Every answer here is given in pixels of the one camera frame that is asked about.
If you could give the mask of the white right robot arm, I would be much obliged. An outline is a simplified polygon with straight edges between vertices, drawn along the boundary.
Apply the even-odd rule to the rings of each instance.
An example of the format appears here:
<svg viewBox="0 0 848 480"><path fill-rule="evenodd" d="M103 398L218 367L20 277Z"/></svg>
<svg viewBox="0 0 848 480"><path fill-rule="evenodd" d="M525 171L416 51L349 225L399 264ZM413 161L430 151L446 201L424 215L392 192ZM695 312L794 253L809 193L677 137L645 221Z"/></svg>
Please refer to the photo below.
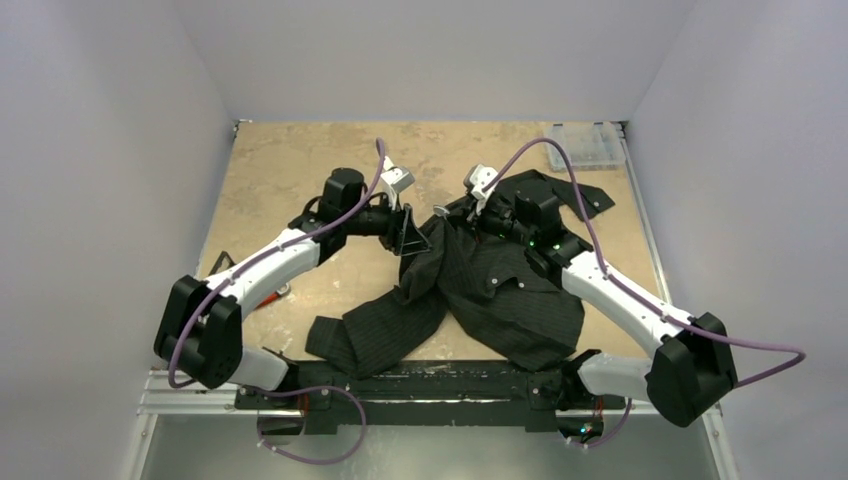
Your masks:
<svg viewBox="0 0 848 480"><path fill-rule="evenodd" d="M598 259L598 248L564 225L555 195L486 203L467 196L439 211L454 226L520 245L538 276L595 307L644 351L628 358L589 350L568 362L561 392L569 404L606 395L646 401L687 427L737 386L724 323L709 313L691 316Z"/></svg>

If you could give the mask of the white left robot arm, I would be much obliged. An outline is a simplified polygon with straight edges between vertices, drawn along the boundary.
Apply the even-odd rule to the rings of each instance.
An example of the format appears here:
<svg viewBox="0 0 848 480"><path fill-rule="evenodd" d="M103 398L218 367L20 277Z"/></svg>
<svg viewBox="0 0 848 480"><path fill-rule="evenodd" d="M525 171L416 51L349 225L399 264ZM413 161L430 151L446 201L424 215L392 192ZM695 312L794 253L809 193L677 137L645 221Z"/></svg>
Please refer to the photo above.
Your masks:
<svg viewBox="0 0 848 480"><path fill-rule="evenodd" d="M286 359L245 346L243 321L297 276L332 257L349 236L375 236L396 256L427 251L411 206L399 200L413 182L407 168L390 166L374 192L359 171L335 169L322 194L263 249L204 279L185 275L173 284L154 353L208 389L225 383L257 387L272 408L289 407L298 382L287 375Z"/></svg>

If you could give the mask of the dark pinstriped button shirt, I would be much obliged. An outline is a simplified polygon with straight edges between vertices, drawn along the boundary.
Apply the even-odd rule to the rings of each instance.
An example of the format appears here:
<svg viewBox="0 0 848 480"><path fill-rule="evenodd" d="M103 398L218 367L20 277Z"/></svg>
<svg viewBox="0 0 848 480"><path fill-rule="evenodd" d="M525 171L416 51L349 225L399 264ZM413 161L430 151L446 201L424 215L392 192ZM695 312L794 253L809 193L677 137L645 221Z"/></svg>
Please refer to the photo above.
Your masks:
<svg viewBox="0 0 848 480"><path fill-rule="evenodd" d="M358 379L420 347L452 315L472 339L530 371L577 349L582 301L536 274L521 246L430 217L428 252L402 259L398 283L340 318L318 316L305 350Z"/></svg>

